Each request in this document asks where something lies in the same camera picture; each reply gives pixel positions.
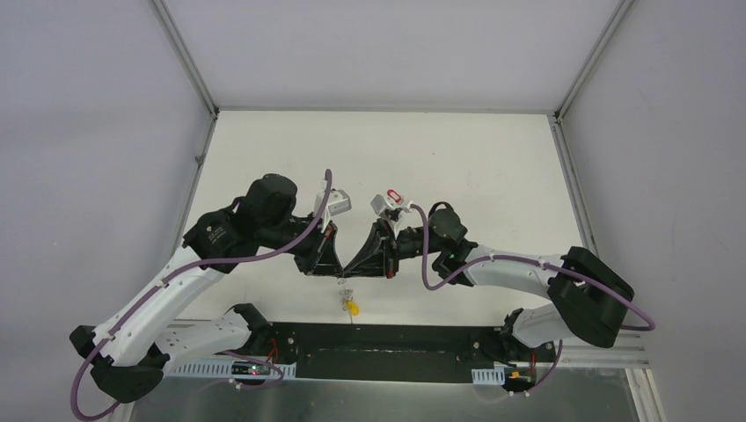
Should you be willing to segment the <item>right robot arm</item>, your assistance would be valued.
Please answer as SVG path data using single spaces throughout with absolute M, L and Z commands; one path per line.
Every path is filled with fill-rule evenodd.
M 511 360 L 570 337 L 600 348 L 615 345 L 634 290 L 592 251 L 580 246 L 559 255 L 498 251 L 468 240 L 467 228 L 448 202 L 437 202 L 429 211 L 412 209 L 420 215 L 421 226 L 401 230 L 393 225 L 403 211 L 382 211 L 363 247 L 344 267 L 343 277 L 391 278 L 401 261 L 417 258 L 429 291 L 447 285 L 501 287 L 548 300 L 505 318 L 499 346 Z M 436 283 L 427 279 L 431 272 L 439 277 Z

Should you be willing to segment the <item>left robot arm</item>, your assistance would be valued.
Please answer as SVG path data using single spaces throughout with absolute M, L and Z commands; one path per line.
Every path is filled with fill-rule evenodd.
M 304 275 L 337 277 L 333 217 L 352 207 L 330 175 L 313 211 L 296 216 L 296 184 L 268 173 L 227 207 L 206 213 L 184 235 L 165 267 L 122 310 L 97 326 L 78 326 L 70 341 L 84 359 L 82 372 L 121 404 L 148 395 L 172 371 L 211 354 L 267 348 L 264 317 L 237 304 L 215 320 L 172 330 L 172 321 L 237 266 L 282 254 Z

